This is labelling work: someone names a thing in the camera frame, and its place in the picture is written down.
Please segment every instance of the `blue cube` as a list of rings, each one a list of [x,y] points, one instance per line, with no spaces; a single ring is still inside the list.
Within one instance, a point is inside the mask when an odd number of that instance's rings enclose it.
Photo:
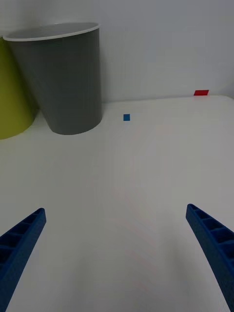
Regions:
[[[130,114],[123,114],[123,121],[130,121]]]

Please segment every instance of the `gray bin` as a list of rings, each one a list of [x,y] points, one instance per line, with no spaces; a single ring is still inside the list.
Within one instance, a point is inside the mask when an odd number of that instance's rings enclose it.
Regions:
[[[98,24],[42,26],[4,39],[53,132],[73,135],[100,123]]]

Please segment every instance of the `yellow-green bin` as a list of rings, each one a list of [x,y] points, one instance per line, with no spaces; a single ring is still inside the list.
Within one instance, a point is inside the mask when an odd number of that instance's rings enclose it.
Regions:
[[[34,120],[24,81],[7,43],[0,38],[0,139],[13,137]]]

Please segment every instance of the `white table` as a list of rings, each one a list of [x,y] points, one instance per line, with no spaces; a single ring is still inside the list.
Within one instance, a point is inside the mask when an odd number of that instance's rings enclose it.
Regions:
[[[39,115],[0,141],[0,235],[47,216],[7,312],[229,311],[185,213],[234,230],[233,190],[228,97],[111,103],[76,136]]]

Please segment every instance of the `white wall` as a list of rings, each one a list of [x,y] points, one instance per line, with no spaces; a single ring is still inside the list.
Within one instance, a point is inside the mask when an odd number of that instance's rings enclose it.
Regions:
[[[233,0],[0,0],[0,29],[67,20],[102,25],[105,100],[234,96]]]

